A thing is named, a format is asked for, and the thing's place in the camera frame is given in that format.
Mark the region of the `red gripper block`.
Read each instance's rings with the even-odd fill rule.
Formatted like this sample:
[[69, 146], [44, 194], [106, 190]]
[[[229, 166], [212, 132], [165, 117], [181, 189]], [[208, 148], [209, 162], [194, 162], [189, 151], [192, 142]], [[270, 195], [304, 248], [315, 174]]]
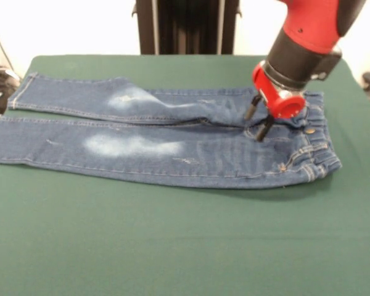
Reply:
[[274, 118], [288, 119], [297, 116], [305, 106], [305, 99], [300, 93], [292, 93], [286, 89], [273, 84], [268, 78], [263, 66], [265, 61], [262, 60], [257, 64], [252, 72], [252, 81], [259, 92], [251, 101], [250, 107], [247, 109], [244, 119], [250, 120], [257, 110], [257, 105], [262, 99], [271, 115], [266, 117], [263, 127], [255, 136], [256, 141], [262, 142], [273, 126]]

